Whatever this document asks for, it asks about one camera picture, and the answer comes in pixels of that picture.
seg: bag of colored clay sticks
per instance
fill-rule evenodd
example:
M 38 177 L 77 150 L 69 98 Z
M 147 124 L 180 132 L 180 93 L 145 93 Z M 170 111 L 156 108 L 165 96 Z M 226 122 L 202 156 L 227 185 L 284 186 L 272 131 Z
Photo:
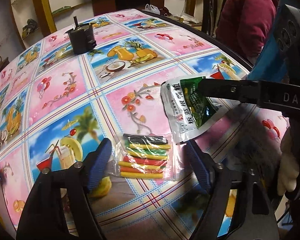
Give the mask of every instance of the bag of colored clay sticks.
M 201 135 L 240 103 L 202 96 L 198 84 L 204 79 L 199 73 L 169 79 L 161 85 L 161 98 L 175 143 Z
M 171 135 L 123 134 L 114 151 L 113 175 L 137 179 L 175 180 L 181 170 Z

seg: red jacket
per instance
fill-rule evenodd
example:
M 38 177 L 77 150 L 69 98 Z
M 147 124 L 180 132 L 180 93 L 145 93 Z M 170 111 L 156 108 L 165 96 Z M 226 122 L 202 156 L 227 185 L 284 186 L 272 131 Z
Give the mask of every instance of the red jacket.
M 216 30 L 217 40 L 244 58 L 258 56 L 277 6 L 278 0 L 227 0 Z

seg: yellow clay stick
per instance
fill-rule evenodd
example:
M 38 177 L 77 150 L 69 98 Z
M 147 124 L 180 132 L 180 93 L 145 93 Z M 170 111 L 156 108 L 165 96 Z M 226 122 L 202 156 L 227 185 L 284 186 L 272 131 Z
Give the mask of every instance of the yellow clay stick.
M 137 179 L 163 179 L 163 173 L 149 174 L 149 173 L 133 173 L 133 172 L 120 172 L 122 177 L 137 178 Z
M 137 153 L 133 151 L 127 151 L 131 156 L 139 157 L 139 158 L 147 158 L 147 159 L 153 159 L 153 160 L 168 160 L 168 156 L 163 155 L 150 155 L 150 154 L 143 154 L 143 153 Z
M 143 164 L 136 164 L 136 163 L 127 163 L 127 162 L 118 162 L 119 166 L 125 166 L 125 167 L 132 167 L 132 168 L 138 168 L 138 169 L 148 169 L 148 170 L 160 170 L 160 166 L 154 166 L 154 165 L 143 165 Z
M 130 143 L 129 145 L 130 148 L 132 149 L 162 149 L 162 150 L 167 150 L 171 148 L 171 145 L 169 144 L 160 144 L 160 145 L 156 145 L 156 144 L 136 144 L 136 143 Z

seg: metal bolt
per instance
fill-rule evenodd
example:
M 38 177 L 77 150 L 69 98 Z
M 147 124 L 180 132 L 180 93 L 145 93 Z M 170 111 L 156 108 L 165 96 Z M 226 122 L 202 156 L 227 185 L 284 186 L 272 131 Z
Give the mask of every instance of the metal bolt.
M 223 169 L 223 164 L 222 163 L 217 163 L 217 169 L 222 170 Z
M 44 168 L 41 172 L 43 174 L 47 174 L 48 172 L 50 172 L 50 169 L 49 168 Z
M 73 165 L 75 168 L 81 168 L 82 167 L 82 162 L 76 162 L 76 163 L 74 163 L 74 165 Z

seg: white glove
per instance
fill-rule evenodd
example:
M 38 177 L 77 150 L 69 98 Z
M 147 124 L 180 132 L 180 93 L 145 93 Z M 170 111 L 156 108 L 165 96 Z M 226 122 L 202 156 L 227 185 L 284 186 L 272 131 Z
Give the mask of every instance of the white glove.
M 297 177 L 299 175 L 299 163 L 291 152 L 292 138 L 290 135 L 290 127 L 286 130 L 280 149 L 282 151 L 282 157 L 280 162 L 280 168 L 278 173 L 278 185 L 277 193 L 279 196 L 283 196 L 286 192 L 292 192 L 297 186 Z

